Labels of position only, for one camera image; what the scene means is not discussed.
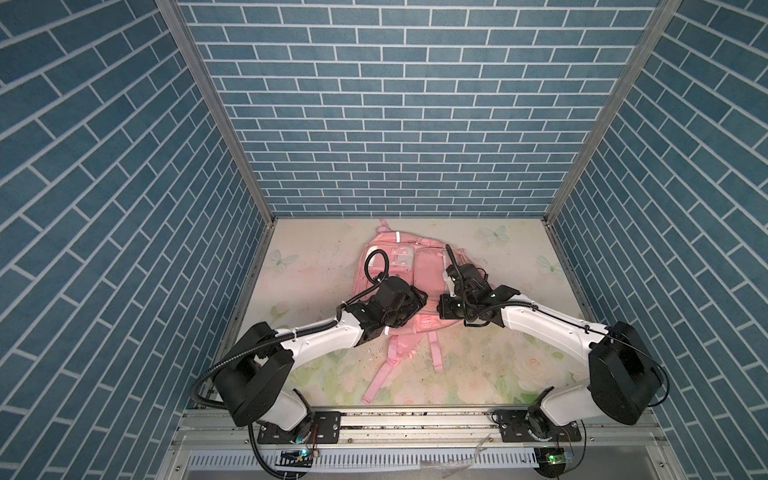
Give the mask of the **pink student backpack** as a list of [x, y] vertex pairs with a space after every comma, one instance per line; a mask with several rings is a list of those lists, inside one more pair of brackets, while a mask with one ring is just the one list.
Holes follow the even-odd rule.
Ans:
[[372, 317], [383, 322], [374, 331], [388, 338], [387, 359], [363, 394], [364, 404], [373, 402], [423, 341], [429, 344], [434, 370], [444, 368], [438, 331], [457, 324], [438, 314], [440, 297], [453, 292], [449, 266], [445, 243], [380, 221], [376, 236], [360, 254], [353, 282], [353, 293], [372, 303]]

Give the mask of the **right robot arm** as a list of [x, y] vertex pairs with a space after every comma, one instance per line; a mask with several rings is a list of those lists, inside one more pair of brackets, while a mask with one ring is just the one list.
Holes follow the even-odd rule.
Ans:
[[531, 426], [561, 427], [601, 415], [631, 426], [652, 406], [657, 392], [669, 386], [663, 367], [627, 323], [588, 322], [536, 303], [515, 288], [493, 287], [487, 274], [471, 263], [451, 264], [445, 275], [448, 291], [438, 303], [441, 318], [529, 335], [587, 368], [586, 379], [568, 387], [549, 386], [538, 395], [528, 407]]

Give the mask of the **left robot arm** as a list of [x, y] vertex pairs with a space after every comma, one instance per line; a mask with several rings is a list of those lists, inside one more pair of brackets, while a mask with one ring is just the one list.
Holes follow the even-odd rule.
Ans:
[[264, 322], [251, 327], [213, 368], [224, 408], [238, 427], [266, 422], [295, 429], [312, 417], [300, 395], [284, 390], [295, 368], [405, 325], [427, 299], [422, 290], [392, 276], [338, 305], [326, 321], [284, 331]]

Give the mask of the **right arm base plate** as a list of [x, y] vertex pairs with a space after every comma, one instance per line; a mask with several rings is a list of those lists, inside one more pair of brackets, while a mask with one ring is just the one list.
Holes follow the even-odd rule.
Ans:
[[490, 414], [498, 426], [502, 441], [575, 443], [582, 440], [582, 432], [576, 422], [557, 426], [542, 413], [522, 409], [499, 409]]

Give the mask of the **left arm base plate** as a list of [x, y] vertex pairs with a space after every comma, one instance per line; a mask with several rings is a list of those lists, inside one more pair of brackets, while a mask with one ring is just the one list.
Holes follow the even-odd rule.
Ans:
[[315, 411], [309, 413], [292, 430], [264, 423], [258, 432], [257, 442], [265, 445], [337, 444], [341, 418], [340, 411]]

